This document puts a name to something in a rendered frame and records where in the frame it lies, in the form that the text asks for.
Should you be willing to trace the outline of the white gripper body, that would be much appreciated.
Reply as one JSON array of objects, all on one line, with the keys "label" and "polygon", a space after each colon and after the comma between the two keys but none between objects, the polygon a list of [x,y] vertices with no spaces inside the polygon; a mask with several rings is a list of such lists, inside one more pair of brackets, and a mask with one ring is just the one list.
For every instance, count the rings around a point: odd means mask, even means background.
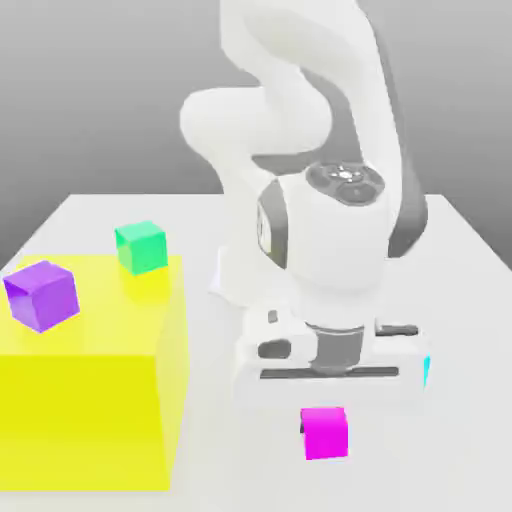
[{"label": "white gripper body", "polygon": [[423,359],[418,343],[378,342],[341,374],[311,368],[270,368],[236,353],[234,396],[244,406],[278,408],[403,408],[421,399]]}]

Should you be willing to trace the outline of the small magenta cube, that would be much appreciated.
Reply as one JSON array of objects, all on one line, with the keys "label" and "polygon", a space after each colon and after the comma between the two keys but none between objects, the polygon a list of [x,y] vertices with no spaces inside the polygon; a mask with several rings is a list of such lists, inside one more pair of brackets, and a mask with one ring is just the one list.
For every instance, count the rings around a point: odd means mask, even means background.
[{"label": "small magenta cube", "polygon": [[349,428],[341,407],[303,408],[300,433],[307,460],[343,458],[349,451]]}]

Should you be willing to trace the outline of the small green cube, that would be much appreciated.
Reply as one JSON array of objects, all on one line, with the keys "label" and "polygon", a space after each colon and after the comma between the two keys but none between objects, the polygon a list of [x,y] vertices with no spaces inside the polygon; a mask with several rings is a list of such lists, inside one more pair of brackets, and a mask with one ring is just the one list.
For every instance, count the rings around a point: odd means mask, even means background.
[{"label": "small green cube", "polygon": [[168,265],[166,234],[151,221],[118,227],[115,239],[119,262],[132,275]]}]

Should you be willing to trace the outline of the small purple cube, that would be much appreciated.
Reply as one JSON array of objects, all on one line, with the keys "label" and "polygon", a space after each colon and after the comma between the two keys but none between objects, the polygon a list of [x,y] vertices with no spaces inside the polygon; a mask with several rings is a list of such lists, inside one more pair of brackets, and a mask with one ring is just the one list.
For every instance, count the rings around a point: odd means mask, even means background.
[{"label": "small purple cube", "polygon": [[71,271],[47,260],[3,278],[12,317],[42,333],[80,312]]}]

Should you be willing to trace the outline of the large yellow box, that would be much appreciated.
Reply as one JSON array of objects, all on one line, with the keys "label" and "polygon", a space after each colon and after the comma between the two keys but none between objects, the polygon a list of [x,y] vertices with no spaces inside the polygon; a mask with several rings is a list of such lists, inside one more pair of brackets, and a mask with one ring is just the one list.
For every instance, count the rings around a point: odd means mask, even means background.
[{"label": "large yellow box", "polygon": [[0,491],[166,491],[189,380],[179,256],[138,276],[113,255],[55,255],[80,310],[36,332],[0,277]]}]

